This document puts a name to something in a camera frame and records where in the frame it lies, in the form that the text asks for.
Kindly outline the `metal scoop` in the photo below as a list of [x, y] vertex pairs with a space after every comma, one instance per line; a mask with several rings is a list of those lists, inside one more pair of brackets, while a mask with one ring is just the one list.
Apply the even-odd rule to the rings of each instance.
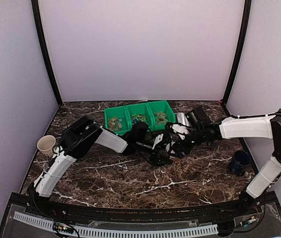
[[178, 113], [176, 119], [179, 124], [191, 128], [190, 122], [184, 113]]

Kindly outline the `green three-compartment bin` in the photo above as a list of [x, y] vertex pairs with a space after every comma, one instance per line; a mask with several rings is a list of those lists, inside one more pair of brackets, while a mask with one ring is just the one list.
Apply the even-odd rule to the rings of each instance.
[[137, 122], [145, 122], [151, 132], [165, 129], [167, 122], [176, 122], [176, 116], [167, 101], [154, 101], [104, 110], [105, 127], [118, 135], [132, 129]]

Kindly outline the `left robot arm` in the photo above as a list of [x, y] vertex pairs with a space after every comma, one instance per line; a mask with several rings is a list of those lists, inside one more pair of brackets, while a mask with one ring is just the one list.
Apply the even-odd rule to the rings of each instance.
[[164, 135], [158, 135], [153, 142], [146, 139], [148, 124], [137, 122], [132, 129], [118, 135], [83, 116], [62, 134], [59, 144], [52, 148], [52, 155], [39, 177], [28, 187], [29, 195], [38, 196], [32, 208], [41, 216], [48, 216], [52, 206], [43, 197], [50, 197], [52, 191], [66, 170], [78, 159], [85, 157], [94, 144], [99, 144], [124, 156], [138, 152], [147, 153], [148, 163], [161, 167], [172, 160], [163, 154]]

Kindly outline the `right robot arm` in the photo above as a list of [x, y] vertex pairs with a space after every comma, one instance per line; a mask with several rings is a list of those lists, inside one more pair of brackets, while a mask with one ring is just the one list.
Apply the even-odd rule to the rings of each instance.
[[246, 215], [254, 207], [254, 199], [281, 177], [281, 109], [276, 112], [251, 115], [229, 115], [211, 120], [202, 107], [196, 107], [185, 117], [190, 125], [175, 122], [167, 125], [178, 140], [167, 145], [167, 153], [182, 158], [204, 142], [244, 139], [258, 172], [235, 203], [235, 211]]

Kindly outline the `green yellow gummy candies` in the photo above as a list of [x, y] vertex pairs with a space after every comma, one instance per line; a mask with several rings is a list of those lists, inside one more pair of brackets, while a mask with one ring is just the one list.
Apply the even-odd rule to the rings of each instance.
[[168, 122], [167, 114], [165, 112], [155, 112], [154, 117], [156, 125], [162, 125]]

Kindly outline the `wrapped colourful candies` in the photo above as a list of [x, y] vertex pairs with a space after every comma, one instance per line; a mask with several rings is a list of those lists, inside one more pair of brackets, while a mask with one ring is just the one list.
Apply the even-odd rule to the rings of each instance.
[[147, 123], [147, 117], [144, 114], [133, 114], [131, 116], [131, 123], [132, 125], [138, 123], [138, 122], [144, 122]]

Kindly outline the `star gummy candies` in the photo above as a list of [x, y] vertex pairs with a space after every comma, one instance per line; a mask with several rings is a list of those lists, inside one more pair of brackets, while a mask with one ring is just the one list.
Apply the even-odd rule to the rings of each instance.
[[108, 128], [111, 131], [122, 131], [123, 118], [113, 117], [108, 120]]

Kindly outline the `dark blue mug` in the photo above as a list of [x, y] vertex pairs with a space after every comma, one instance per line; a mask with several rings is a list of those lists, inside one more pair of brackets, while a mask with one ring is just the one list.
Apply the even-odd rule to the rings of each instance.
[[238, 150], [234, 153], [228, 169], [231, 174], [237, 176], [243, 176], [245, 174], [244, 169], [251, 163], [251, 158], [246, 151]]

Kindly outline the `beige ceramic mug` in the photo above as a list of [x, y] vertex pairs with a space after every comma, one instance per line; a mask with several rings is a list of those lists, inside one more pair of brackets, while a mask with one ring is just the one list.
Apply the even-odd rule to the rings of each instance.
[[53, 148], [56, 144], [56, 139], [52, 135], [46, 135], [37, 142], [37, 149], [47, 157], [53, 156]]

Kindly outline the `black front rail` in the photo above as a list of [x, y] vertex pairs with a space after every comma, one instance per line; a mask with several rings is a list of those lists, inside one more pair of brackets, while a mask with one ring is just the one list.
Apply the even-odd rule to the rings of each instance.
[[202, 205], [171, 209], [113, 209], [78, 206], [59, 203], [31, 195], [26, 202], [26, 211], [52, 217], [64, 222], [86, 223], [92, 220], [109, 222], [173, 222], [198, 220], [200, 222], [231, 222], [241, 215], [260, 214], [264, 203], [273, 201], [273, 192], [261, 195], [252, 204], [244, 200], [234, 200], [212, 205]]

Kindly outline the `right black frame post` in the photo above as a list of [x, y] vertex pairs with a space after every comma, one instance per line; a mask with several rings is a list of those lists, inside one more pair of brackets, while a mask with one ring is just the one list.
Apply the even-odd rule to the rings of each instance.
[[244, 1], [244, 8], [243, 8], [243, 14], [242, 14], [242, 20], [241, 20], [241, 26], [239, 30], [239, 36], [238, 36], [238, 41], [236, 45], [236, 50], [234, 54], [234, 59], [232, 62], [232, 67], [230, 70], [228, 82], [224, 91], [223, 98], [221, 99], [221, 105], [223, 107], [226, 107], [230, 94], [233, 89], [234, 81], [238, 72], [238, 67], [240, 64], [242, 52], [243, 52], [243, 47], [245, 43], [245, 38], [246, 38], [246, 33], [247, 33], [247, 28], [248, 28], [248, 23], [249, 23], [249, 17], [250, 17], [250, 12], [251, 12], [251, 5], [252, 1], [251, 0], [245, 0]]

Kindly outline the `black frame post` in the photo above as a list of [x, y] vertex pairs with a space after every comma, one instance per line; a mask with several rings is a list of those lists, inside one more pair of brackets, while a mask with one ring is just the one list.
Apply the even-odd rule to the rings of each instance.
[[234, 54], [234, 59], [232, 62], [232, 67], [230, 70], [228, 82], [224, 91], [223, 98], [221, 99], [221, 105], [223, 107], [226, 107], [230, 94], [233, 89], [234, 81], [238, 72], [238, 67], [240, 64], [242, 52], [243, 52], [243, 47], [245, 43], [245, 38], [246, 38], [246, 33], [247, 33], [247, 28], [248, 28], [248, 23], [249, 23], [249, 17], [250, 17], [250, 12], [251, 12], [251, 5], [252, 1], [251, 0], [245, 0], [244, 1], [244, 8], [243, 8], [243, 14], [242, 14], [242, 20], [241, 20], [241, 26], [239, 30], [239, 36], [238, 36], [238, 41], [236, 45], [236, 50]]
[[58, 106], [60, 107], [63, 104], [63, 101], [62, 101], [62, 97], [61, 97], [60, 91], [57, 86], [57, 81], [56, 81], [56, 78], [55, 78], [55, 75], [53, 72], [52, 63], [51, 63], [49, 52], [48, 52], [43, 23], [42, 23], [40, 9], [39, 9], [39, 1], [32, 0], [31, 4], [32, 4], [32, 11], [33, 11], [33, 17], [34, 17], [34, 22], [35, 22], [35, 26], [36, 26], [37, 36], [38, 36], [39, 45], [40, 45], [40, 49], [41, 49], [41, 54], [42, 54], [42, 57], [44, 60], [44, 65], [46, 68], [46, 72], [48, 75], [50, 85], [51, 85], [53, 93], [54, 93], [54, 97], [56, 99]]

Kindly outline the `left black frame post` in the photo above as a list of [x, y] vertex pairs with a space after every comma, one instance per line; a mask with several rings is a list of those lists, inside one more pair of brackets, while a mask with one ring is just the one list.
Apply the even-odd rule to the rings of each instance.
[[55, 78], [55, 75], [53, 72], [52, 63], [51, 63], [49, 52], [48, 52], [43, 23], [42, 23], [40, 9], [39, 9], [39, 1], [32, 0], [31, 4], [32, 4], [32, 11], [33, 11], [33, 17], [34, 17], [34, 22], [35, 22], [35, 26], [36, 26], [37, 36], [38, 36], [39, 45], [40, 45], [40, 49], [41, 49], [41, 54], [42, 54], [42, 57], [44, 60], [44, 65], [46, 68], [46, 72], [48, 75], [50, 85], [51, 85], [53, 93], [54, 93], [54, 97], [56, 99], [58, 106], [60, 107], [63, 104], [63, 101], [62, 101], [62, 97], [61, 97], [60, 91], [57, 86], [57, 81], [56, 81], [56, 78]]

